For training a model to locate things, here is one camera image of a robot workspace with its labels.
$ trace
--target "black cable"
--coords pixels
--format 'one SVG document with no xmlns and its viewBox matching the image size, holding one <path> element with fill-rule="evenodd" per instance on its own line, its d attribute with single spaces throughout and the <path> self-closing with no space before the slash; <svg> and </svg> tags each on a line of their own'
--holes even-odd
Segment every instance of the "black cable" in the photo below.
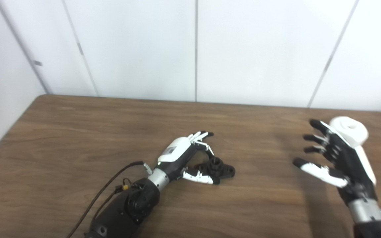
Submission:
<svg viewBox="0 0 381 238">
<path fill-rule="evenodd" d="M 126 180 L 129 182 L 130 185 L 132 185 L 132 181 L 130 181 L 130 179 L 128 178 L 123 179 L 123 185 L 126 185 Z"/>
<path fill-rule="evenodd" d="M 92 205 L 96 202 L 96 200 L 98 199 L 98 197 L 101 195 L 101 193 L 103 193 L 103 191 L 111 184 L 112 181 L 114 181 L 115 178 L 118 177 L 118 175 L 120 175 L 124 170 L 128 169 L 129 167 L 132 167 L 132 166 L 135 166 L 135 165 L 143 165 L 144 162 L 143 161 L 136 161 L 136 162 L 133 162 L 133 163 L 130 163 L 128 164 L 127 166 L 125 166 L 124 168 L 120 169 L 105 185 L 103 188 L 101 188 L 101 190 L 96 194 L 96 196 L 94 197 L 94 199 L 91 201 L 91 203 L 89 204 L 88 208 L 86 208 L 86 211 L 83 213 L 82 217 L 80 217 L 79 221 L 77 222 L 77 224 L 73 227 L 73 229 L 71 230 L 71 232 L 68 234 L 68 236 L 66 238 L 70 238 L 73 233 L 76 231 L 76 229 L 80 226 L 80 223 L 82 223 L 83 219 L 86 217 L 86 214 L 88 214 L 89 210 L 91 209 Z"/>
<path fill-rule="evenodd" d="M 97 212 L 95 212 L 94 216 L 92 217 L 92 220 L 91 220 L 91 224 L 90 226 L 92 226 L 92 223 L 94 223 L 94 220 L 97 218 L 98 214 L 100 213 L 101 209 L 105 206 L 105 204 L 107 204 L 107 202 L 110 201 L 110 199 L 112 198 L 112 196 L 114 196 L 117 192 L 116 191 L 113 191 L 110 196 L 107 197 L 107 199 L 101 204 L 101 206 L 98 208 Z"/>
</svg>

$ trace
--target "roll of tape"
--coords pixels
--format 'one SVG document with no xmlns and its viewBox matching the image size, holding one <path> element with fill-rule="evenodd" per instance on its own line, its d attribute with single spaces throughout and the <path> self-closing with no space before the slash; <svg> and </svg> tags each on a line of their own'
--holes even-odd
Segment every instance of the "roll of tape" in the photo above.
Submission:
<svg viewBox="0 0 381 238">
<path fill-rule="evenodd" d="M 347 116 L 333 118 L 330 126 L 339 132 L 353 148 L 363 145 L 368 138 L 367 128 L 361 122 Z"/>
</svg>

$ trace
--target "label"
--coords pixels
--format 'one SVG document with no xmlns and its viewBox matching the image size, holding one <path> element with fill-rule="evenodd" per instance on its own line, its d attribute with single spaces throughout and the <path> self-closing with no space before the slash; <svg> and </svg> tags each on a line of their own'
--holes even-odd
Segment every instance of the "label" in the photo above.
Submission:
<svg viewBox="0 0 381 238">
<path fill-rule="evenodd" d="M 161 155 L 171 155 L 177 146 L 168 147 Z"/>
</svg>

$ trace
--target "robotic hand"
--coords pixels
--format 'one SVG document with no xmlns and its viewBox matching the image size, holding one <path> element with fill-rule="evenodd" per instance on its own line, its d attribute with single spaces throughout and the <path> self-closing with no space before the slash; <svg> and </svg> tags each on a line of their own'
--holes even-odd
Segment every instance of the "robotic hand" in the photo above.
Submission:
<svg viewBox="0 0 381 238">
<path fill-rule="evenodd" d="M 318 152 L 334 164 L 334 168 L 295 158 L 293 164 L 314 177 L 337 187 L 354 220 L 355 238 L 381 238 L 381 210 L 375 193 L 376 179 L 362 144 L 368 137 L 363 124 L 348 117 L 337 117 L 331 125 L 311 119 L 310 124 L 324 137 L 304 135 L 305 140 L 319 146 L 304 152 Z"/>
<path fill-rule="evenodd" d="M 185 178 L 195 182 L 219 184 L 221 178 L 232 177 L 234 168 L 223 165 L 221 160 L 214 156 L 210 146 L 202 142 L 206 137 L 213 135 L 211 132 L 199 131 L 190 134 L 188 137 L 175 139 L 158 158 L 153 171 L 147 166 L 149 176 L 139 179 L 127 190 L 122 191 L 92 221 L 89 233 L 85 237 L 131 237 L 142 221 L 151 213 L 154 206 L 158 204 L 160 191 L 171 181 Z M 203 165 L 199 165 L 200 170 L 186 166 L 199 150 L 207 153 L 210 158 L 209 163 L 212 165 L 210 168 L 213 170 L 207 169 Z"/>
</svg>

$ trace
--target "wood grain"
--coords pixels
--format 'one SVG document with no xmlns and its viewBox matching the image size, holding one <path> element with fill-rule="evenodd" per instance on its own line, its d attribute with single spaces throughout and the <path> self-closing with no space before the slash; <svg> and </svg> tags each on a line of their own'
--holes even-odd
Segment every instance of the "wood grain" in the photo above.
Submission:
<svg viewBox="0 0 381 238">
<path fill-rule="evenodd" d="M 304 155 L 310 143 L 301 135 L 313 132 L 308 119 L 341 115 L 369 129 L 364 148 L 381 205 L 381 113 L 40 96 L 0 142 L 0 238 L 65 237 L 120 168 L 136 160 L 154 165 L 172 140 L 199 130 L 214 132 L 206 142 L 236 176 L 218 186 L 172 182 L 139 237 L 351 237 L 336 189 L 291 164 L 295 156 L 327 164 Z M 204 159 L 201 153 L 192 163 Z M 134 167 L 123 176 L 145 172 Z M 90 218 L 74 237 L 83 237 Z"/>
</svg>

